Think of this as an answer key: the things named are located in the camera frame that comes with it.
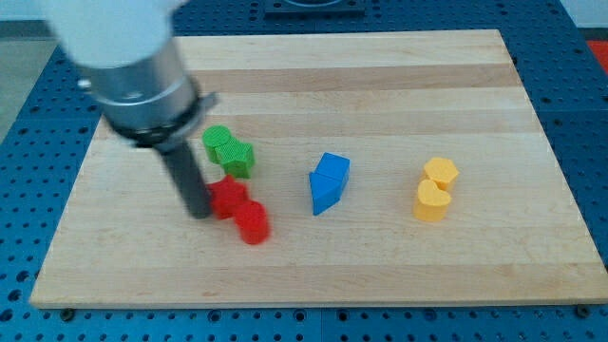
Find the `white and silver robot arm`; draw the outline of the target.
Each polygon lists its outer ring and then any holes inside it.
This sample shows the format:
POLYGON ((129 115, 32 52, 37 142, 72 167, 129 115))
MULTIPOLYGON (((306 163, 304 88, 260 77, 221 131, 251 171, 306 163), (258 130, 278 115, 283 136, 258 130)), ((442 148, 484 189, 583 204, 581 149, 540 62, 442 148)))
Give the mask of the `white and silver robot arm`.
POLYGON ((217 103, 200 96, 173 39, 183 0, 40 0, 50 30, 108 124, 141 145, 172 149, 217 103))

